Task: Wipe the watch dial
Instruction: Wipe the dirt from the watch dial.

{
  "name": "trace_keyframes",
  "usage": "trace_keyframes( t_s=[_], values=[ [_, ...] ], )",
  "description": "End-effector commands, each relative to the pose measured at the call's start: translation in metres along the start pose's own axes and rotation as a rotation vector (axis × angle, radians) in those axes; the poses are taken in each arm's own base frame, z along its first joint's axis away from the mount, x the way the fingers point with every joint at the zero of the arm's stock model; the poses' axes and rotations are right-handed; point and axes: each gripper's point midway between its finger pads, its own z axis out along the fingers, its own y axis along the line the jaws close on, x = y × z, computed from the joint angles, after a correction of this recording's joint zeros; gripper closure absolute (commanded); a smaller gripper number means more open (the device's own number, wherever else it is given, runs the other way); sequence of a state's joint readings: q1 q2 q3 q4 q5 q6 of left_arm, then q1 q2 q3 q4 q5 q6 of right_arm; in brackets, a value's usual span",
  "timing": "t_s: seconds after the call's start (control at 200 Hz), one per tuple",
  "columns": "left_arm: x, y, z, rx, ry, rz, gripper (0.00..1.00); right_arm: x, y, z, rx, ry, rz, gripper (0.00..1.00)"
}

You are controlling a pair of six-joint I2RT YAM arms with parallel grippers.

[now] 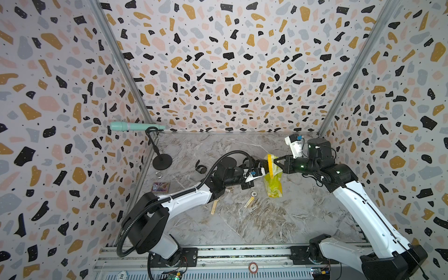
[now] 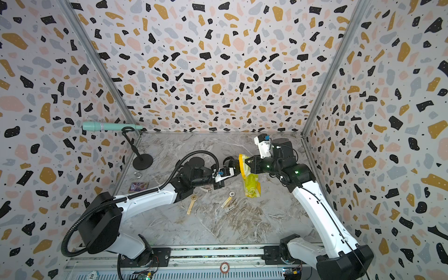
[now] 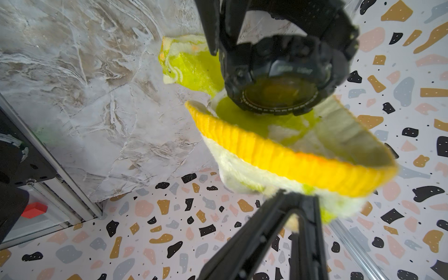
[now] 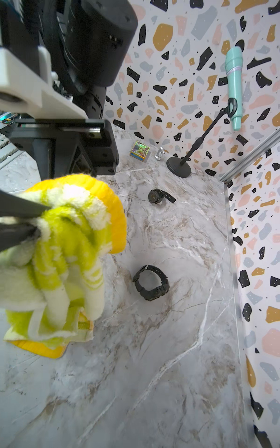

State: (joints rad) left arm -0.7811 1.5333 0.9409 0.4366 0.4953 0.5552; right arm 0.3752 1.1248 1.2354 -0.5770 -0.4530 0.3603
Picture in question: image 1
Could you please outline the yellow green white cloth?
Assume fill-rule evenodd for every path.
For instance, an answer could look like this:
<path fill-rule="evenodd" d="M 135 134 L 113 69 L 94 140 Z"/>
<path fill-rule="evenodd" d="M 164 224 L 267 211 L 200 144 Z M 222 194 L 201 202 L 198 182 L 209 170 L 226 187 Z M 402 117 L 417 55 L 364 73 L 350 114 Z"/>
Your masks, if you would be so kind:
<path fill-rule="evenodd" d="M 266 157 L 268 167 L 265 168 L 266 175 L 264 176 L 264 184 L 267 196 L 270 198 L 281 198 L 282 195 L 282 169 L 278 167 L 274 160 L 276 156 L 268 154 Z"/>

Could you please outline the black watch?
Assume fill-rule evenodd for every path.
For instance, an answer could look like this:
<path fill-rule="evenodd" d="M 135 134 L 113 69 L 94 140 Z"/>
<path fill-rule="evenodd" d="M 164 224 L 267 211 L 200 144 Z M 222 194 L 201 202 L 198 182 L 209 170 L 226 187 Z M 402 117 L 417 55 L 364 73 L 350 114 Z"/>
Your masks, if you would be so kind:
<path fill-rule="evenodd" d="M 206 174 L 208 169 L 206 166 L 204 166 L 203 164 L 200 163 L 200 160 L 198 160 L 195 164 L 195 170 L 199 174 L 203 175 L 203 174 Z"/>
<path fill-rule="evenodd" d="M 265 173 L 269 173 L 269 164 L 265 159 L 258 159 L 254 162 L 257 169 L 264 169 Z"/>

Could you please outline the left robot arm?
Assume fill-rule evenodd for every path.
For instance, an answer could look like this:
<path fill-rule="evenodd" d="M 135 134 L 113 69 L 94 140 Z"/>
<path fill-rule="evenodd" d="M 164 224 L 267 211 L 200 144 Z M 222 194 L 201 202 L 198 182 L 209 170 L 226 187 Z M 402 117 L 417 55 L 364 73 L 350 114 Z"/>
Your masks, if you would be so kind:
<path fill-rule="evenodd" d="M 165 233 L 167 223 L 183 212 L 216 201 L 228 187 L 252 188 L 254 181 L 268 172 L 266 160 L 233 150 L 221 156 L 206 176 L 188 189 L 162 196 L 144 194 L 122 221 L 117 255 L 124 258 L 132 252 L 153 253 L 177 263 L 182 250 L 177 240 Z"/>

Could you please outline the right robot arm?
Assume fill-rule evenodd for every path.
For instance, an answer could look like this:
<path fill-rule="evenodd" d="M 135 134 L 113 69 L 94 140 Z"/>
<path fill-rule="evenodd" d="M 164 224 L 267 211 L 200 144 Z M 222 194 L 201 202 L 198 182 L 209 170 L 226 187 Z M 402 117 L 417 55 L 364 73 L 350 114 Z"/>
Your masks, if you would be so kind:
<path fill-rule="evenodd" d="M 340 241 L 329 234 L 310 239 L 309 260 L 321 264 L 335 260 L 368 280 L 408 280 L 422 270 L 428 254 L 412 245 L 392 226 L 366 194 L 357 175 L 346 164 L 336 163 L 336 150 L 324 138 L 305 141 L 300 135 L 285 138 L 291 154 L 268 157 L 269 173 L 280 168 L 284 174 L 300 173 L 321 183 L 355 219 L 371 250 Z"/>

